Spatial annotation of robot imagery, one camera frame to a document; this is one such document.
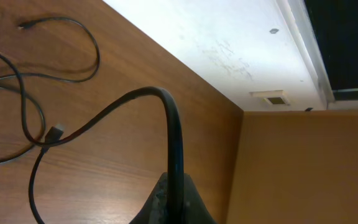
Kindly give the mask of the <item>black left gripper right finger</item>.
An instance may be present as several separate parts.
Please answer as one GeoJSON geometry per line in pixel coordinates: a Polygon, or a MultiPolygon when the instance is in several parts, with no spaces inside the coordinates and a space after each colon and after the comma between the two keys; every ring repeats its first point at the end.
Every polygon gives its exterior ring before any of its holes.
{"type": "Polygon", "coordinates": [[[188,174],[184,174],[183,223],[216,224],[188,174]]]}

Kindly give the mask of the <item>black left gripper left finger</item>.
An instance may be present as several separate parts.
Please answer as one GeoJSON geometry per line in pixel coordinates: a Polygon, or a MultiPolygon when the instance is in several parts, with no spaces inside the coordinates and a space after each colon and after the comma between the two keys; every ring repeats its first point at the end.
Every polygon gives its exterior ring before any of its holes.
{"type": "Polygon", "coordinates": [[[130,224],[164,224],[168,222],[167,195],[168,195],[167,173],[164,172],[145,204],[138,214],[130,221],[130,224]]]}

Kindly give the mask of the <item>black cable small plug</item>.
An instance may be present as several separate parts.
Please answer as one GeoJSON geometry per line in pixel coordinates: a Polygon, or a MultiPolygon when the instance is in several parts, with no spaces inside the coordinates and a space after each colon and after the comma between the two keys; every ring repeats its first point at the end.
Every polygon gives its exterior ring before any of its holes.
{"type": "Polygon", "coordinates": [[[99,112],[93,119],[88,121],[84,126],[70,134],[65,138],[61,138],[63,131],[57,128],[52,127],[50,131],[45,136],[44,142],[39,142],[35,140],[30,132],[27,129],[27,118],[26,118],[26,99],[25,99],[25,87],[22,79],[22,75],[19,73],[18,69],[3,55],[0,54],[0,59],[3,60],[6,64],[10,66],[14,72],[18,82],[19,82],[19,93],[21,95],[21,123],[22,130],[31,143],[36,146],[40,146],[41,153],[38,156],[36,163],[33,167],[32,174],[30,177],[29,184],[29,199],[30,207],[32,209],[34,218],[38,223],[42,223],[40,215],[37,213],[34,202],[34,179],[37,172],[39,163],[43,155],[51,148],[66,144],[81,134],[85,133],[87,130],[92,128],[97,122],[101,121],[105,116],[116,108],[122,106],[124,103],[127,103],[131,100],[142,96],[157,96],[161,99],[164,108],[165,114],[167,117],[167,139],[168,139],[168,192],[167,192],[167,212],[168,212],[168,222],[169,223],[181,223],[182,221],[182,211],[183,211],[183,201],[184,201],[184,167],[183,167],[183,138],[180,117],[178,113],[178,108],[176,106],[173,96],[165,89],[147,86],[132,90],[122,97],[118,98],[116,101],[113,101],[105,109],[99,112]]]}

